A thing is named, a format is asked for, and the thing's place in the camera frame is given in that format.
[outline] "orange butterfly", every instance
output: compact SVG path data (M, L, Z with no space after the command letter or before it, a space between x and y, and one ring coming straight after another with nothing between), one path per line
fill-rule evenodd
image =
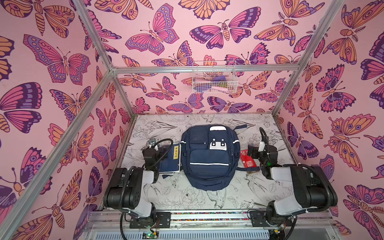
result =
M240 97L240 95L243 93L243 90L245 91L246 94L248 94L250 96L251 95L251 89L250 88L255 89L255 90L261 90L261 89L265 88L266 87L266 81L267 81L268 77L271 75L271 73L272 73L272 71L264 71L264 72L260 73L249 84L243 83L243 86L241 86L241 87L238 86L237 91L235 93L229 94L229 96L231 98Z
M127 56L123 55L122 59L124 60L125 64L129 68L134 68L134 67L140 67L140 64L136 62L132 58L128 58ZM130 74L125 74L125 78L119 78L119 81L122 85L124 86L132 86L134 88L141 88L144 93L147 92L147 88L142 84L140 81L143 81L144 78L141 76L155 76L157 73L130 73Z
M312 113L312 108L314 107L314 103L316 102L316 99L314 99L313 106L310 109L311 101L312 101L312 95L313 95L313 84L310 83L308 85L307 89L305 90L304 95L299 98L299 101L298 101L299 108L304 110L304 112L300 113L298 115L298 117L299 118L305 117L303 124L302 124L302 128L303 128L304 132L306 132L306 133L311 132L315 137L323 139L323 132L321 131L317 122L313 119L313 117L311 117L311 114L314 115Z
M291 58L291 60L289 60L286 56L283 56L281 54L277 54L275 56L275 62L276 64L297 64L299 61L300 61L300 56L296 56L295 58L292 58L291 56L288 56Z
M332 121L331 127L334 136L329 138L328 144L324 145L324 147L329 146L334 153L339 153L339 156L349 167L353 168L355 171L362 172L360 159L355 150L348 143L351 138L360 137L349 136L362 132L375 121L376 117L371 116L370 114L360 114L349 117L346 120L337 118L333 121L331 117L328 119Z
M142 3L144 6L146 6L147 8L150 8L153 10L153 7L149 0L138 0L138 1ZM121 16L128 20L134 20L139 13L135 0L122 0L122 1L97 0L95 2L95 7L101 11L114 12L114 13L120 13L125 9L125 11L121 14Z
M310 59L310 61L307 63L307 65L305 65L305 68L304 68L304 71L303 71L303 74L301 76L304 76L305 75L305 82L308 82L309 80L311 80L311 77L320 73L321 70L322 70L322 67L319 66L319 65L314 65L314 66L311 66L312 64L315 64L315 63L311 63L312 62L312 58Z
M166 111L165 111L164 108L162 108L162 107L160 107L160 106L158 106L158 105L156 105L156 112L157 112L158 114L168 114L168 113L166 113Z
M55 218L55 221L59 227L65 228L64 215L61 210L71 211L79 205L81 199L81 192L79 190L82 176L83 171L81 169L74 174L67 188L65 189L65 192L58 206L56 201L56 203L50 208L39 208L52 209L52 214L38 217L21 225L17 228L16 233L12 237L12 240L48 239L52 230L53 218Z
M215 10L225 10L230 0L181 0L179 5L186 9L195 9L197 18L210 19Z
M349 36L351 36L351 38L357 42L359 39L355 33L358 33L365 28L365 26L360 26L364 25L366 22L376 17L383 10L383 1L371 2L367 4L361 11L360 7L358 7L353 9L351 12L347 12L347 5L344 5L343 10L341 11L341 21L350 29L358 29L356 29L355 31L352 31L350 29L341 30L340 34L343 35L345 38L339 38L331 42L324 49L323 54L331 49L335 55L339 53L340 59L344 62L356 64L356 49Z
M54 32L62 38L68 37L69 31L66 26L69 26L69 24L73 21L74 12L70 8L57 5L43 8L40 5L41 2L41 0L36 0L33 3L37 12L35 13L36 25L41 35L43 35L45 31L45 20L42 15L44 13L45 18ZM31 0L1 1L1 5L7 12L19 18L25 18L31 14L33 10L31 4Z
M0 58L9 56L12 52L14 41L0 36ZM9 79L8 75L12 72L11 64L8 63L7 59L0 59L0 81L2 79Z
M55 146L59 142L61 136L64 134L64 130L59 126L51 123L48 131L50 133L49 138L51 139L51 144ZM57 173L60 172L63 166L67 166L75 158L77 161L85 161L85 164L88 164L85 159L88 156L88 147L91 145L93 131L93 126L87 128L80 136L79 141L77 141L79 138L78 133L77 138L70 144L67 151L65 151L63 158L60 160L60 168L57 170Z
M274 21L272 24L284 24L273 26L262 32L259 32L254 36L255 39L260 39L264 41L270 41L275 38L277 38L277 40L288 39L290 40L290 45L293 46L293 44L295 43L296 36L293 30L288 26L297 25L299 22L289 18L302 18L309 16L321 9L322 6L324 6L324 3L321 3L314 8L311 8L309 7L309 4L306 1L302 1L299 3L299 0L280 0L280 5L284 11L285 16L287 16L288 18L284 19L284 15L279 12L278 15L280 20Z

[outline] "reflective strip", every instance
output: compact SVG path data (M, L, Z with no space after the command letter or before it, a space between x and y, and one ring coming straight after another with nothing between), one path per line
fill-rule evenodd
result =
M199 163L199 162L190 162L190 165L223 165L223 166L229 166L229 164L226 163Z

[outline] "blue book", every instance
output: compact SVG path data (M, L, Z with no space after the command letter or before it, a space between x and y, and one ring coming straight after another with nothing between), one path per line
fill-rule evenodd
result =
M180 172L180 151L180 144L174 144L172 146L167 154L168 156L160 162L160 174L172 174L174 172Z

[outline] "metal rail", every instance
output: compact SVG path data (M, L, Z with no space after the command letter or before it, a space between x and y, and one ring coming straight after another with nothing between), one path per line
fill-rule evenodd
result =
M310 42L307 45L307 48L305 49L304 53L302 54L300 61L299 61L299 69L291 75L291 78L289 79L287 85L285 86L283 92L281 93L279 100L275 104L275 107L273 108L272 115L276 116L282 107L285 99L288 97L289 93L291 92L293 86L295 83L299 80L301 72L305 69L305 66L307 65L308 61L310 60L313 52L315 51L317 45L319 45L321 39L323 38L325 32L331 25L333 19L339 12L339 9L341 8L344 0L333 0L331 4L329 5L327 11L325 12L324 16L322 17L319 26L317 27L316 31L311 37Z

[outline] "butterfly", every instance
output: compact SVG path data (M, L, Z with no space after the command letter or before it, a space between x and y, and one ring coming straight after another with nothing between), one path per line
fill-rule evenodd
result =
M103 169L106 169L109 165L109 160L112 162L117 158L117 149L119 147L120 137L117 135L113 138L110 146L97 147L92 151L92 158L96 159L97 162L101 162Z
M40 122L41 115L35 111L20 110L22 108L38 109L41 106L41 87L38 83L23 83L8 92L0 99L0 129L9 132L12 123L20 132L29 133L34 123Z
M125 109L119 108L119 113L121 115L121 121L124 124L131 121L131 116L129 115L129 113Z
M67 166L75 158L77 161L85 161L85 164L88 164L86 158L89 152L88 148L92 142L93 131L93 126L90 126L83 132L83 134L81 134L80 138L78 133L77 138L71 142L68 149L65 151L64 156L60 160L60 168L57 170L57 173L61 171L63 166ZM53 123L50 124L48 132L50 133L49 138L51 139L51 144L54 146L59 142L60 138L64 134L64 130Z
M266 45L264 43L259 43L252 51L251 56L249 56L249 52L247 57L245 58L243 54L241 56L245 59L242 60L240 57L235 56L235 55L226 55L224 61L227 61L225 65L245 65L245 64L255 64L255 65L261 65L261 64L267 64L267 59L268 54L270 52L266 48ZM244 74L243 71L241 72L236 72L237 76L240 77Z
M127 135L127 131L124 131L123 128L120 126L120 138L121 138L121 143L124 142L125 136Z
M312 95L313 95L313 84L310 83L307 89L305 90L304 95L299 98L299 101L298 101L299 108L304 110L304 112L300 113L298 117L299 118L305 117L302 125L303 131L305 133L310 132L315 137L323 139L323 132L321 131L317 122L313 119L313 117L311 117L311 114L314 115L312 113L312 108L314 107L314 103L313 103L313 107L310 109Z
M339 53L340 59L344 62L356 64L356 49L349 36L351 36L351 38L357 42L359 39L356 33L362 31L365 28L365 26L360 26L364 25L366 22L376 17L383 10L383 1L371 2L367 4L361 11L360 7L358 7L353 9L351 12L347 12L347 5L344 5L341 11L341 21L350 29L341 30L340 34L343 35L345 38L339 38L331 42L324 49L323 54L331 49L335 55Z
M153 10L152 4L149 0L138 0L141 4ZM97 0L95 7L101 11L120 13L124 19L134 20L139 11L135 0L122 0L122 1L111 1L111 0Z
M239 113L240 111L245 111L250 109L253 105L249 103L233 103L226 102L218 97L208 97L208 103L211 110L215 110L216 112L221 112L222 110L228 110L228 113Z
M51 89L50 90L52 97L55 98L57 105L60 109L64 110L64 114L68 120L68 126L72 123L76 115L80 112L80 110L83 108L85 102L88 100L88 98L91 96L91 87L86 87L81 93L80 97L77 98L74 95L74 99L70 97L68 94Z
M335 170L335 162L333 160L333 157L331 155L327 154L327 156L325 156L325 158L320 159L319 166L323 170L327 179L330 180L332 178L333 172Z
M260 99L261 101L265 100L267 102L276 102L278 100L278 97L280 96L281 92L283 91L285 85L287 84L286 81L284 81L285 78L279 78L277 80L275 85L275 90L271 89L270 93L262 93L255 96L255 99Z
M337 227L337 229L339 230L341 235L349 235L352 233L351 230L349 230L349 228L347 228L341 222L339 222L337 220L335 220L334 222L335 222L335 226Z
M2 79L9 79L8 76L12 72L11 64L7 59L2 59L5 56L9 56L15 47L13 46L15 41L0 36L0 81Z
M123 55L122 59L129 68L140 67L140 64L132 58L128 58ZM143 81L143 76L155 76L157 73L134 73L126 74L125 78L119 78L121 85L123 86L132 86L134 88L141 88L143 92L147 92L147 88L140 81Z
M299 83L294 85L287 99L283 103L283 107L285 108L285 110L287 110L289 113L292 113L292 116L295 114L295 106L293 105L293 101L295 100L295 98L293 96L297 93L299 87Z
M375 117L370 114L367 115L354 115L348 117L346 120L343 118L337 118L335 121L329 117L332 124L332 132L334 136L331 136L328 140L328 144L324 147L329 146L334 153L339 153L339 156L344 160L344 162L355 171L362 172L362 165L360 159L355 152L355 150L348 143L351 138L359 137L349 137L360 133L367 127L369 127L374 121Z
M299 0L280 0L280 5L283 9L285 16L287 16L288 18L285 19L284 15L279 12L278 15L280 20L274 21L272 24L283 24L279 24L277 26L273 26L262 32L259 32L254 36L255 39L260 39L263 41L270 41L275 38L277 38L277 40L288 39L290 40L290 45L293 46L296 37L293 30L288 26L297 25L299 22L289 18L302 18L314 14L324 6L324 3L321 3L315 6L314 8L311 8L309 7L309 4L306 1L301 1L299 3Z
M210 19L215 10L225 10L230 0L181 0L179 5L182 8L194 9L197 18Z
M103 113L100 109L96 108L96 114L99 117L100 127L103 128L103 134L107 135L107 132L110 132L112 134L113 127L115 126L115 123L116 123L115 119L116 119L117 111L115 110L111 114L111 109L109 109L109 112L107 113L107 111L104 108L104 113Z
M13 207L17 198L23 194L25 188L34 178L37 171L41 168L44 162L45 156L41 154L41 150L31 147L28 149L23 158L23 162L20 168L20 182L16 179L15 168L12 168L13 174L15 175L14 181L7 181L1 177L3 181L13 184L13 189L0 185L0 223L3 222L4 218ZM46 191L51 189L51 179L52 177L50 177L40 194L44 194Z
M149 111L151 108L149 107L148 104L145 103L145 100L144 98L138 98L136 99L136 102L135 102L136 105L134 105L132 103L132 110L134 113L136 114L142 114L144 113L145 111Z
M91 64L89 57L84 54L74 54L67 58L61 55L46 41L35 36L24 34L24 45L30 48L35 54L36 60L48 66L48 72L52 82L63 83L69 75L74 84L83 84L83 74L87 72Z
M229 19L221 23L221 27L206 25L194 28L189 35L199 43L206 43L209 40L206 45L208 49L222 48L224 38L229 41L229 35L232 36L235 43L239 43L241 39L251 35L251 30L245 28L253 28L260 14L260 7L249 8L234 17L228 25L225 22Z
M163 87L160 85L160 83L156 83L159 88L152 88L153 91L156 92L151 92L147 93L146 96L151 97L151 98L157 98L157 99L167 99L167 100L173 100L174 95L178 95L179 92L176 90L176 86L173 85L169 78L163 77Z
M121 36L117 35L116 33L111 32L109 30L103 29L101 23L99 23L99 20L96 18L95 13L93 11L88 10L88 14L91 17L91 20L93 22L93 25L96 28L96 31L97 31L99 37L101 38L101 42L104 46L104 49L107 52L119 53L118 50L116 50L115 48L106 44L108 42L108 40L106 40L106 38L108 38L108 39L120 39ZM94 48L93 41L92 41L91 37L89 36L88 30L85 28L84 23L81 20L80 16L79 16L79 19L80 19L81 25L83 26L84 32L86 34L84 49L88 50L91 46L92 46L92 48ZM97 62L99 60L99 53L97 52L97 50L95 50L95 57L96 57L96 62Z
M107 170L107 176L108 176L108 180L107 180L107 181L109 181L109 179L110 179L111 176L112 176L112 169L108 169L108 170Z
M288 141L291 144L291 147L295 146L297 148L297 155L302 157L304 160L309 158L316 157L319 155L319 150L310 142L302 140L295 126L291 123L287 123L287 133L288 133Z
M245 91L246 94L248 94L250 96L251 95L251 89L250 88L255 89L255 90L261 90L261 89L265 88L266 87L266 81L267 81L268 77L271 75L271 73L272 73L272 71L264 71L264 72L260 73L259 75L257 75L257 77L252 79L252 81L249 84L247 84L248 79L250 77L253 77L253 75L251 75L247 79L247 82L243 83L243 86L241 86L241 87L238 86L236 92L229 94L229 96L231 98L240 97L240 95L243 93L243 90Z
M41 35L43 35L45 31L45 20L42 15L44 13L45 18L52 30L62 38L68 37L69 31L66 26L69 26L69 24L73 21L74 12L70 8L58 5L43 8L40 5L41 2L42 1L36 1L33 3L36 10L36 25ZM32 1L26 0L3 0L1 1L1 5L7 12L19 18L28 17L33 10Z
M361 79L367 80L371 78L375 78L379 76L375 81L374 84L380 84L384 83L384 58L382 55L382 51L384 49L384 32L380 34L380 36L377 38L375 43L373 44L373 47L369 51L369 55L371 57L374 57L381 62L378 62L373 59L365 59L361 62L361 68L363 69ZM376 88L370 95L370 98L376 99L379 101L379 106L381 108L384 108L384 85L381 85L380 87Z
M65 228L65 219L61 210L71 211L79 205L81 200L81 192L79 190L82 176L83 171L80 169L74 174L71 181L69 182L59 205L57 205L56 201L56 203L50 208L39 208L51 209L52 213L33 219L32 221L29 221L18 227L16 233L12 237L12 240L28 238L48 239L52 230L53 218L55 218L55 221L59 227Z
M320 73L321 70L323 69L319 65L312 66L312 64L315 64L315 63L311 63L311 61L312 61L312 59L310 59L310 61L305 65L303 74L301 75L301 76L305 75L305 82L308 82L309 80L311 80L312 76Z
M164 108L162 108L162 107L160 107L158 105L156 105L156 113L157 114L168 114L168 113L166 113Z
M203 94L202 93L192 93L188 100L185 99L185 101L182 103L175 103L171 104L167 107L168 111L175 111L175 112L180 112L182 111L183 113L192 113L193 109L200 109L203 108L204 105L201 102L203 100Z
M192 51L189 48L188 41L184 41L180 45L179 50L177 51L176 57L175 55L173 55L173 59L160 58L160 59L155 59L152 62L158 65L159 67L193 66L194 61L191 55L192 55Z
M348 210L354 211L353 217L368 230L373 239L382 240L383 238L373 219L382 226L383 222L376 214L381 214L383 208L380 206L370 207L368 204L380 204L384 202L384 189L380 187L370 189L363 185L358 185L357 190L350 185L345 186L344 189L352 195L347 195L347 198L351 201L344 199L344 205Z
M327 91L322 95L322 97L327 97L321 104L321 110L323 112L332 112L334 109L336 111L342 112L346 107L351 106L356 98L348 93L335 92L337 86L339 86L343 81L341 81L337 86L336 84L341 78L341 75L344 71L344 65L337 65L335 68L328 69L325 77L322 77L318 83L316 83L316 89L318 92Z
M291 58L291 60L289 60L286 56L283 56L281 54L277 54L275 56L275 62L276 64L298 64L298 62L300 61L300 56L296 56L295 58L292 58L291 56L288 56Z
M175 24L172 12L172 6L167 3L162 5L153 17L153 30L150 29L149 34L140 33L129 38L125 43L127 48L130 50L137 49L140 52L149 50L159 56L164 51L162 42L171 44L179 39L175 30L172 28L173 24Z

